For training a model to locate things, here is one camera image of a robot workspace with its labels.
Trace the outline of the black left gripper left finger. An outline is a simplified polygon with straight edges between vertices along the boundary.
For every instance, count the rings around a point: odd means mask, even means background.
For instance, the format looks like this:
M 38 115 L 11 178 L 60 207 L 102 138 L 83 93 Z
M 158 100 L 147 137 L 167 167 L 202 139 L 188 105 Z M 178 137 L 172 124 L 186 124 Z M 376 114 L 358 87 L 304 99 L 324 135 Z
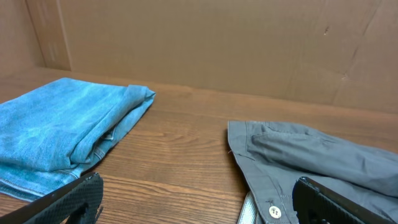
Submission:
M 103 210 L 104 182 L 90 172 L 1 217 L 2 224 L 95 224 Z

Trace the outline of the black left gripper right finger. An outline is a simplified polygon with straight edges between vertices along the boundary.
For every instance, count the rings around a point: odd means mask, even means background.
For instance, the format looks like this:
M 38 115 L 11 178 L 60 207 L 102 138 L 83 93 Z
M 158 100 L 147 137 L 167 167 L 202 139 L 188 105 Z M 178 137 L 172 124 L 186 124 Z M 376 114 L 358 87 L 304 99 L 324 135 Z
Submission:
M 394 224 L 308 177 L 296 181 L 292 200 L 300 224 Z

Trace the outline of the grey shorts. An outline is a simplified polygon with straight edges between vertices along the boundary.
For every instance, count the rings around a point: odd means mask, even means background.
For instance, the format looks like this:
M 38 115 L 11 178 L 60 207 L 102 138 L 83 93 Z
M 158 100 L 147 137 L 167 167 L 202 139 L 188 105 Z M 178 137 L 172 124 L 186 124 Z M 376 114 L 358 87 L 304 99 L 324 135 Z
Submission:
M 270 121 L 230 121 L 228 143 L 250 189 L 239 223 L 298 223 L 292 192 L 300 177 L 397 222 L 396 153 Z

